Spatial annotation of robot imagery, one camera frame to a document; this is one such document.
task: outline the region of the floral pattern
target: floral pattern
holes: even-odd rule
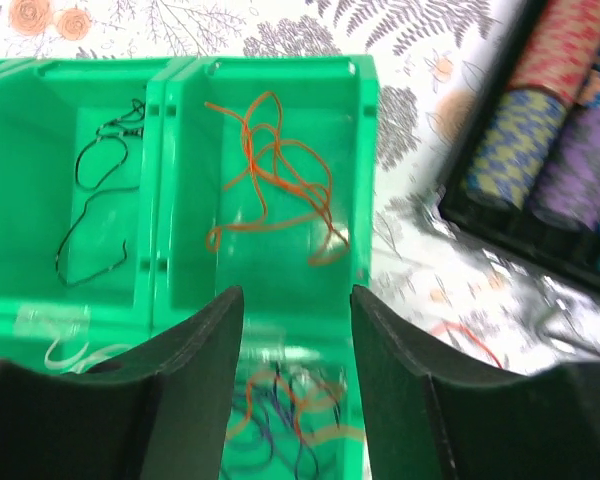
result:
[[[520,1],[11,0],[0,2],[0,58],[374,55],[381,93],[372,288],[405,320],[426,330],[458,322],[507,368],[531,373],[570,355],[525,328],[541,292],[430,234],[422,214]],[[600,331],[598,313],[587,332],[595,322]],[[484,358],[460,335],[441,338]]]

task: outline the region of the orange cord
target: orange cord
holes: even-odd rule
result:
[[[278,111],[277,125],[274,127],[269,124],[261,123],[256,125],[254,128],[250,129],[249,121],[251,120],[253,112],[258,106],[262,104],[262,102],[264,102],[269,97],[271,97],[276,104],[276,108]],[[256,191],[256,195],[258,196],[258,200],[260,201],[260,204],[262,206],[262,215],[260,215],[260,217],[257,220],[247,223],[231,223],[226,225],[219,225],[212,228],[207,234],[206,238],[207,249],[212,253],[216,253],[219,250],[220,243],[222,240],[222,233],[224,230],[229,230],[233,232],[252,233],[272,232],[276,230],[290,228],[320,217],[327,226],[328,233],[320,248],[316,252],[311,254],[311,256],[309,257],[309,265],[328,265],[344,256],[349,250],[349,241],[347,238],[345,238],[344,235],[342,235],[342,233],[340,233],[334,227],[333,216],[329,209],[333,191],[333,177],[331,175],[331,171],[329,170],[328,165],[322,159],[322,157],[320,157],[320,155],[318,155],[313,149],[311,149],[304,143],[298,140],[280,138],[280,131],[282,129],[283,123],[283,109],[277,95],[271,91],[265,92],[262,95],[260,95],[251,104],[244,118],[227,108],[220,107],[209,102],[205,102],[205,106],[212,110],[216,110],[220,113],[229,115],[230,117],[235,118],[242,124],[241,143],[243,152],[247,158],[247,167],[242,173],[240,173],[240,175],[228,182],[223,187],[223,189],[225,191],[229,190],[230,188],[238,184],[240,181],[242,181],[247,175],[249,175],[251,177],[254,189]],[[269,133],[271,133],[273,135],[274,140],[271,143],[268,143],[267,145],[262,147],[257,153],[254,153],[253,135],[261,130],[268,131]],[[327,176],[326,186],[319,183],[307,182],[298,174],[298,172],[293,168],[293,166],[282,154],[282,147],[292,146],[301,148],[309,155],[311,155],[321,165]],[[264,156],[264,154],[269,152],[270,150],[273,152],[273,172],[268,172],[267,170],[263,169],[258,163]],[[279,163],[282,163],[282,165],[284,165],[289,170],[291,175],[297,180],[297,184],[280,177],[278,172]],[[265,182],[276,187],[282,188],[283,190],[291,193],[292,195],[301,198],[313,208],[314,212],[299,216],[291,220],[265,225],[264,222],[267,219],[269,210],[267,202],[264,199],[264,195],[262,194],[258,178],[261,178]],[[330,255],[325,255],[326,250],[329,248],[329,242],[331,241],[331,238],[334,235],[342,241],[344,248]]]
[[[251,421],[251,417],[253,416],[253,397],[252,390],[253,386],[261,381],[266,380],[277,380],[277,384],[282,387],[282,389],[289,396],[291,401],[296,405],[297,410],[293,417],[293,429],[298,435],[300,441],[305,443],[308,446],[320,445],[322,443],[326,443],[331,440],[335,440],[343,437],[350,437],[355,440],[363,441],[365,438],[364,430],[347,426],[347,425],[328,425],[326,427],[321,428],[315,433],[308,434],[302,432],[300,428],[300,416],[304,412],[308,413],[318,413],[324,411],[326,409],[332,408],[336,402],[338,402],[342,396],[344,395],[344,389],[340,385],[329,385],[322,384],[316,385],[313,387],[304,397],[298,397],[291,388],[285,379],[278,376],[278,374],[271,370],[263,370],[255,373],[249,378],[247,382],[247,413],[244,418],[236,425],[227,430],[226,440],[231,440],[235,436],[242,433],[242,431],[247,427],[249,422]],[[327,395],[320,399],[313,399],[319,395],[319,393],[327,391],[330,395]]]
[[[434,337],[437,337],[437,336],[442,335],[443,333],[445,333],[447,330],[456,330],[458,332],[464,333],[482,351],[484,351],[487,355],[489,355],[489,357],[491,358],[491,360],[493,360],[495,362],[495,364],[498,366],[498,368],[502,368],[502,364],[500,363],[500,360],[498,360],[498,357],[495,356],[495,354],[491,351],[491,349],[489,347],[487,347],[475,335],[475,333],[473,333],[471,330],[469,330],[467,327],[465,327],[464,325],[462,325],[460,323],[442,322],[440,325],[438,325],[438,326],[434,327],[432,330],[430,330],[429,333],[431,335],[433,335]]]

